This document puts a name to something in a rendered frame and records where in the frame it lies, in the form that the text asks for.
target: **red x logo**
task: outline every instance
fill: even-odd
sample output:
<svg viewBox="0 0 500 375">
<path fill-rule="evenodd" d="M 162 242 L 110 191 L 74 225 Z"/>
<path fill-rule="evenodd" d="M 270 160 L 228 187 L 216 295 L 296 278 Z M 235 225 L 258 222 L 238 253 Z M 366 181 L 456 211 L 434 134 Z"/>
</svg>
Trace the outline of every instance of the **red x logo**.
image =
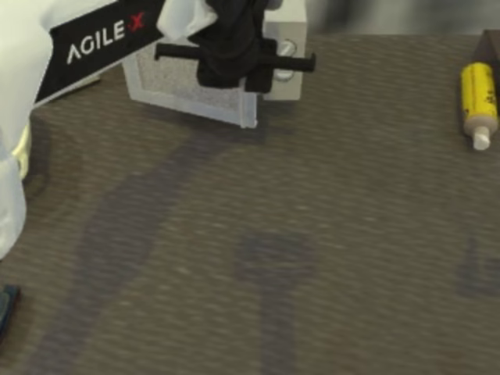
<svg viewBox="0 0 500 375">
<path fill-rule="evenodd" d="M 135 32 L 144 27 L 144 24 L 142 22 L 143 17 L 144 17 L 144 12 L 140 12 L 138 14 L 135 15 L 133 14 L 132 16 L 130 16 L 130 23 L 127 25 L 128 30 Z"/>
</svg>

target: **table surface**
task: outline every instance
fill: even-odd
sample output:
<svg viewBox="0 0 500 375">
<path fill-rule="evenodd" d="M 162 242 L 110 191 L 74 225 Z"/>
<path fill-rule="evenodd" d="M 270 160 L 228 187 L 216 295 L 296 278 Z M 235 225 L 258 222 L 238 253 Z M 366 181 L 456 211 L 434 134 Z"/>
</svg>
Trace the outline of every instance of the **table surface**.
<svg viewBox="0 0 500 375">
<path fill-rule="evenodd" d="M 33 116 L 2 375 L 500 373 L 500 141 L 460 132 L 476 37 L 317 37 L 257 130 L 132 102 Z"/>
</svg>

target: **robotic arm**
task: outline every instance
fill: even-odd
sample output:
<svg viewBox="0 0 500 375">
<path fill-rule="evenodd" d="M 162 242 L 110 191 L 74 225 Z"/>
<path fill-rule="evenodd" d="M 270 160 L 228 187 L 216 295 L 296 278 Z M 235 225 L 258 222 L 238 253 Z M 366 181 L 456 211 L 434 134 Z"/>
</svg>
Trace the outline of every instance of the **robotic arm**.
<svg viewBox="0 0 500 375">
<path fill-rule="evenodd" d="M 157 59 L 198 60 L 198 82 L 267 93 L 275 69 L 312 72 L 315 58 L 277 57 L 263 37 L 279 0 L 2 0 L 0 3 L 0 260 L 23 229 L 26 202 L 16 147 L 30 112 L 164 36 L 198 48 L 157 45 Z"/>
</svg>

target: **bottle cap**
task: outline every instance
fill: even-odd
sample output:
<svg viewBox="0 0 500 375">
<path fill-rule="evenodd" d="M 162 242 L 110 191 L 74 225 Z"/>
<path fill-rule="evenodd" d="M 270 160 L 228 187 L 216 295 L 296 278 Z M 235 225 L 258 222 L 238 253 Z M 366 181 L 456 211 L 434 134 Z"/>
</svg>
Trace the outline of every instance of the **bottle cap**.
<svg viewBox="0 0 500 375">
<path fill-rule="evenodd" d="M 483 151 L 490 147 L 490 130 L 487 127 L 477 127 L 473 135 L 474 149 Z"/>
</svg>

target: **yellow bottle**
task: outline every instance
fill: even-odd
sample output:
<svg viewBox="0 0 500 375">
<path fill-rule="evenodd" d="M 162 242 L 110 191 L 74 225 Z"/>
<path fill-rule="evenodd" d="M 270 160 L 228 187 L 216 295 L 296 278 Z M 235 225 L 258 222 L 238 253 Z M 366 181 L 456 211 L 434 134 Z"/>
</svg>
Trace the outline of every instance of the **yellow bottle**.
<svg viewBox="0 0 500 375">
<path fill-rule="evenodd" d="M 493 70 L 488 64 L 474 62 L 462 70 L 461 78 L 464 131 L 473 138 L 476 150 L 485 150 L 498 129 Z"/>
</svg>

